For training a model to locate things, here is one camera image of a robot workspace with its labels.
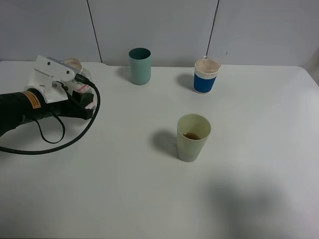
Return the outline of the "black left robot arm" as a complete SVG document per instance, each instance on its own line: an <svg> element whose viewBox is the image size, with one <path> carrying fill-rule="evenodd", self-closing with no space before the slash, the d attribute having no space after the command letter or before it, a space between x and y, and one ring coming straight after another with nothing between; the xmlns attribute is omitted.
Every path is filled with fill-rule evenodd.
<svg viewBox="0 0 319 239"><path fill-rule="evenodd" d="M0 96L0 134L32 121L49 117L69 117L88 120L93 109L87 106L93 102L92 93L67 94L67 100L46 103L40 91L30 88L24 92L1 94Z"/></svg>

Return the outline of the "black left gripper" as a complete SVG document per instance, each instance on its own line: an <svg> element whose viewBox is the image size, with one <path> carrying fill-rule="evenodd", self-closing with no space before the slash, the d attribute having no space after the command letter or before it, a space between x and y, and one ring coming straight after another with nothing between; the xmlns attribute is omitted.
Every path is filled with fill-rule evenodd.
<svg viewBox="0 0 319 239"><path fill-rule="evenodd" d="M24 122L31 122L45 119L52 116L78 118L83 120L91 119L92 109L86 109L93 103L93 93L80 93L73 91L72 96L68 93L65 101L46 103L40 92L22 92L27 99L26 106L23 106L22 115Z"/></svg>

